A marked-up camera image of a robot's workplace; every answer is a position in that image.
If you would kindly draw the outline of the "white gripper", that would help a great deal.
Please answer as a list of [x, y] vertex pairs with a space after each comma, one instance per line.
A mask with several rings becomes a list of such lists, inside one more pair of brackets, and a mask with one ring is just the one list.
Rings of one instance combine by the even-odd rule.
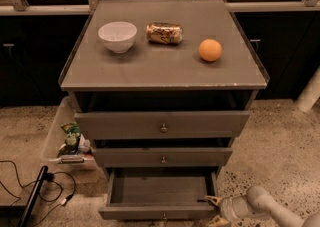
[[216, 196], [207, 196], [206, 200], [215, 206], [219, 206], [220, 213], [223, 216], [216, 215], [207, 223], [207, 227], [231, 227], [231, 222], [240, 221], [245, 218], [267, 218], [265, 213], [253, 208], [245, 195], [223, 199]]

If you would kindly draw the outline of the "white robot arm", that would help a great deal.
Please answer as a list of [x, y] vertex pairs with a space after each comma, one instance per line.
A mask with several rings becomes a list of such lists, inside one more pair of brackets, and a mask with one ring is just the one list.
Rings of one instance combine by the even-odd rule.
[[271, 218], [279, 227], [320, 227], [320, 213], [303, 220], [281, 206], [262, 186], [250, 186], [245, 195], [236, 197], [206, 196], [206, 200], [218, 210], [208, 223], [209, 227], [227, 227], [244, 218]]

